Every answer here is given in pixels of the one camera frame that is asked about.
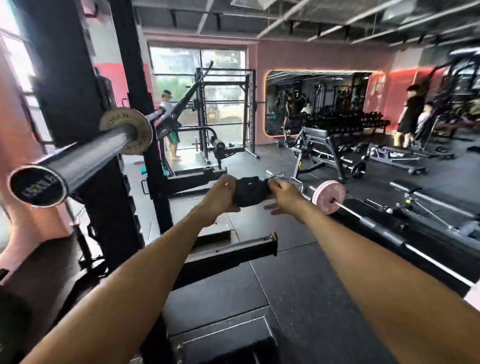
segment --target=black object in hands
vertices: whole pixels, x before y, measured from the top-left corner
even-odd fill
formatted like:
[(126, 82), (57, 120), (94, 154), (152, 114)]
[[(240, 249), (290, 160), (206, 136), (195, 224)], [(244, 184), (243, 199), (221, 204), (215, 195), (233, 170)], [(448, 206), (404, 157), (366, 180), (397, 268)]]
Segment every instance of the black object in hands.
[(268, 178), (261, 180), (258, 177), (244, 177), (237, 180), (233, 204), (238, 207), (253, 206), (261, 203), (270, 192)]

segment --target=black floor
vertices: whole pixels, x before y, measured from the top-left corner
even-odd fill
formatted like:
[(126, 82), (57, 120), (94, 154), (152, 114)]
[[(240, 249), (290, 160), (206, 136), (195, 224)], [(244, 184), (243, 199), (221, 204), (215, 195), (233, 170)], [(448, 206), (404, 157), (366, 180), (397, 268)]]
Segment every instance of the black floor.
[[(455, 160), (427, 161), (430, 170), (427, 175), (409, 176), (405, 170), (370, 162), (362, 180), (346, 183), (348, 192), (362, 199), (392, 205), (400, 202), (402, 195), (388, 183), (403, 179), (480, 204), (480, 194), (475, 193), (480, 177), (480, 155), (465, 151), (473, 144), (454, 144), (458, 155)], [(253, 175), (264, 178), (265, 170), (292, 173), (295, 163), (292, 152), (276, 145), (257, 146), (256, 152), (261, 156), (259, 160), (247, 153), (238, 153), (225, 159), (224, 166), (238, 178)], [(159, 230), (153, 205), (140, 187), (142, 166), (126, 165), (125, 172), (131, 181), (145, 241), (151, 242), (159, 236)], [(325, 167), (302, 179), (318, 185), (335, 178), (335, 171)], [(174, 222), (200, 198), (172, 200)], [(281, 336), (279, 345), (288, 348), (293, 363), (395, 362), (370, 330), (315, 238), (304, 226), (290, 216), (272, 217), (261, 206), (226, 214), (221, 220), (234, 229), (236, 241), (259, 238), (275, 231), (279, 253), (173, 291), (163, 312), (172, 336), (268, 308), (273, 312), (273, 326), (278, 326), (281, 332), (276, 333)]]

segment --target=orange column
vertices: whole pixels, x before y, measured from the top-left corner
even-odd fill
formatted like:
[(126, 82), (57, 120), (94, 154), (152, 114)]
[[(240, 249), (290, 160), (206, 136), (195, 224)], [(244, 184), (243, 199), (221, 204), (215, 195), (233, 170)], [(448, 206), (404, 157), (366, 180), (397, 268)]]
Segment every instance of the orange column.
[(9, 244), (0, 254), (0, 268), (8, 269), (10, 273), (42, 242), (72, 233), (65, 204), (32, 209), (17, 201), (8, 191), (9, 173), (43, 156), (42, 148), (33, 137), (20, 97), (17, 82), (0, 48), (0, 201), (12, 221)]

